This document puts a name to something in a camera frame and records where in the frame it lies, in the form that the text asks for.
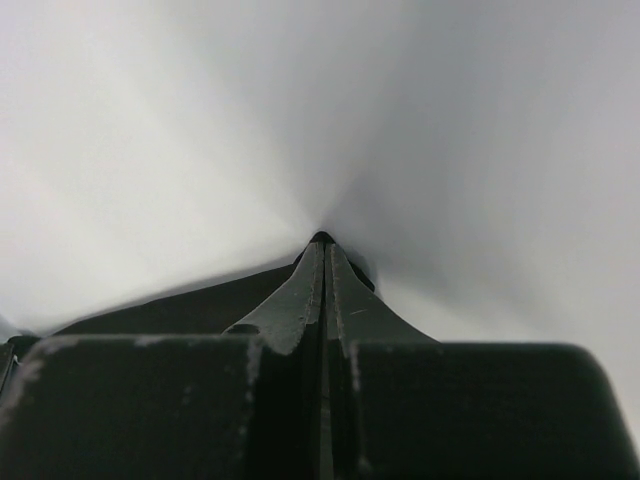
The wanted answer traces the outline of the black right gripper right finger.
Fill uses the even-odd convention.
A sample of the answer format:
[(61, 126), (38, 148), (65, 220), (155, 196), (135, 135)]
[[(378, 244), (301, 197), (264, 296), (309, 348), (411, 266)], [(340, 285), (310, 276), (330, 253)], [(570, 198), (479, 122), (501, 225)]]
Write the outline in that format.
[(333, 466), (340, 479), (635, 479), (604, 370), (563, 343), (439, 342), (325, 257)]

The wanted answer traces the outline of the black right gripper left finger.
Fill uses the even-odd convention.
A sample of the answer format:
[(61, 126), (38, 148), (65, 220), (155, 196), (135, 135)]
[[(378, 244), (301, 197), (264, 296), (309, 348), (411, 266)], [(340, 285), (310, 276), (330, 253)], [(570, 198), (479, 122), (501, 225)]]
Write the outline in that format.
[(314, 479), (325, 249), (34, 342), (1, 403), (5, 479)]

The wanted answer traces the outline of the black t shirt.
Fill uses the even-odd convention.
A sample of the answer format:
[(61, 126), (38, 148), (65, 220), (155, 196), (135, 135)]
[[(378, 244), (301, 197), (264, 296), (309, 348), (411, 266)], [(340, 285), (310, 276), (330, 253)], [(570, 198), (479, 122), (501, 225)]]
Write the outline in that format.
[(53, 335), (221, 334), (258, 331), (297, 342), (321, 306), (324, 254), (333, 239), (315, 234), (290, 264), (244, 278), (126, 306), (76, 321)]

